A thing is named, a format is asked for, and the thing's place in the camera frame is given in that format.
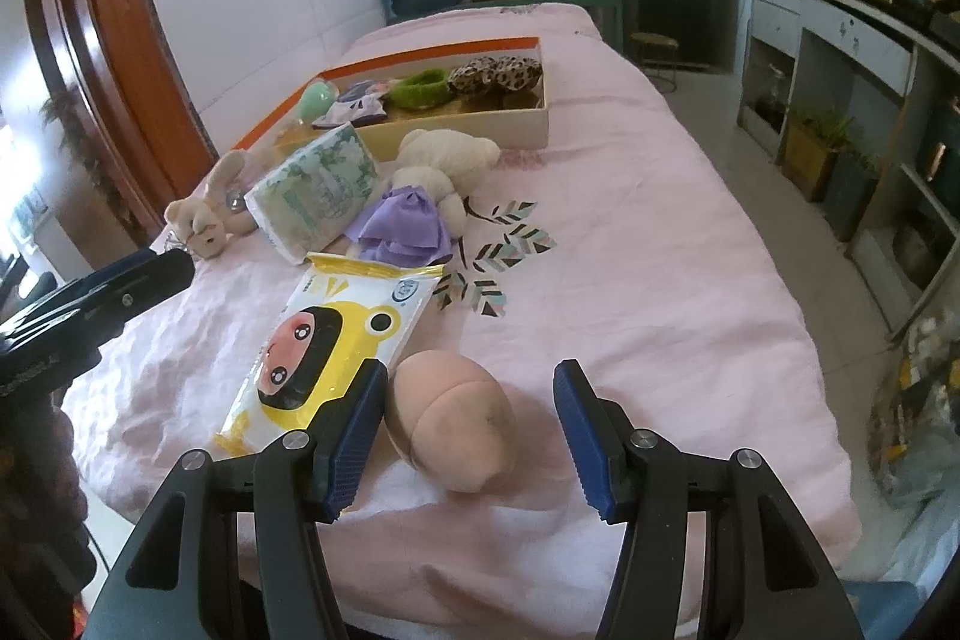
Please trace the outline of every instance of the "cartoon character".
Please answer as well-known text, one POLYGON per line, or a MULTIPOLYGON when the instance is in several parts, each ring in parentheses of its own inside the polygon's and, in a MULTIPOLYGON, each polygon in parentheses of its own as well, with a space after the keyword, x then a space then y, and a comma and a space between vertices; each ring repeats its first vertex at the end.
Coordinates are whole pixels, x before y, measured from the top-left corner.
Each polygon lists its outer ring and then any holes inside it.
POLYGON ((364 359, 400 328, 393 307, 351 301, 307 307, 288 317, 264 352, 257 394, 267 418, 304 429, 323 402, 345 393, 364 359))

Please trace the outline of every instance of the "white plush toy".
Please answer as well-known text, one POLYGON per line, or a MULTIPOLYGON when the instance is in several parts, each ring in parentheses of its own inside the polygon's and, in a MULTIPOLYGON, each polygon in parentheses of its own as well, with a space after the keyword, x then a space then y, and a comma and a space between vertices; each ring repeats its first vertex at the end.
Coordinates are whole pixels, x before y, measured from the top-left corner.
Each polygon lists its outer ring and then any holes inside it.
POLYGON ((227 205, 227 189, 240 175, 245 162, 243 150, 230 150, 211 170, 203 196, 179 199, 163 212, 176 238, 200 258, 220 255, 227 246, 228 235, 245 236, 256 229, 250 213, 234 213, 227 205))
POLYGON ((448 128, 418 128, 400 142, 392 187, 424 189, 450 238, 459 239, 467 228, 464 196, 483 182, 498 160, 500 148, 493 140, 448 128))

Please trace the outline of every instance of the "blue gripper pad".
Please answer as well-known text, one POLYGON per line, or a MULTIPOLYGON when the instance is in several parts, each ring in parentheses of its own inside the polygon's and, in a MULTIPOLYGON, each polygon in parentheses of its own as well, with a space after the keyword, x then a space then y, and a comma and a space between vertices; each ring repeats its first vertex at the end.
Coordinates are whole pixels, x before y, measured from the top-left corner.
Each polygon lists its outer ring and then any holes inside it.
MULTIPOLYGON (((361 367, 358 375, 363 373, 364 368, 361 367)), ((371 380, 357 400, 352 416, 344 427, 344 434, 330 458, 328 492, 326 502, 323 503, 330 518, 336 518, 341 510, 353 504, 360 477, 373 447, 373 437, 376 437, 376 430, 383 418, 386 395, 387 371, 382 365, 377 365, 377 370, 373 371, 371 380)))
POLYGON ((624 446, 578 362, 565 360, 557 365, 553 402, 587 504, 608 524, 628 520, 635 496, 624 446))

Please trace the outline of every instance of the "wooden door frame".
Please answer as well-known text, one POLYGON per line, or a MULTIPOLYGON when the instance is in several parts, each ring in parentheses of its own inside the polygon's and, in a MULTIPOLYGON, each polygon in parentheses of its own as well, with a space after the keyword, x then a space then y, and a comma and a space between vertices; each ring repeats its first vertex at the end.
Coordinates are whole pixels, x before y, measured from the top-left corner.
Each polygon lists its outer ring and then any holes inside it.
POLYGON ((54 92, 76 86, 86 132, 136 218, 154 237, 165 223, 167 204, 189 196, 216 161, 154 4, 152 0, 40 0, 40 4, 50 49, 56 54, 56 68, 44 59, 48 87, 54 92))

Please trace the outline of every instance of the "silver bolt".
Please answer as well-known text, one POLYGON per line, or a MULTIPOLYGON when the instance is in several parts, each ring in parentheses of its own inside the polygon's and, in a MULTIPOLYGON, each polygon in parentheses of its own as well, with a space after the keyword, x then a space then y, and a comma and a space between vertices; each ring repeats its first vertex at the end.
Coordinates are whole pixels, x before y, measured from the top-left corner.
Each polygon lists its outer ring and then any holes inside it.
POLYGON ((653 448, 659 442, 659 437, 650 429, 634 429, 630 435, 630 442, 637 448, 653 448))
POLYGON ((184 469, 200 469, 206 461, 206 455, 203 451, 190 451, 181 458, 181 467, 184 469))
POLYGON ((736 461, 739 461, 740 466, 744 466, 747 469, 757 469, 757 467, 763 463, 763 458, 759 453, 757 453, 757 451, 752 451, 750 448, 744 448, 743 450, 736 452, 736 461))
POLYGON ((299 451, 305 448, 310 441, 310 435, 307 432, 287 432, 283 436, 283 447, 288 451, 299 451))

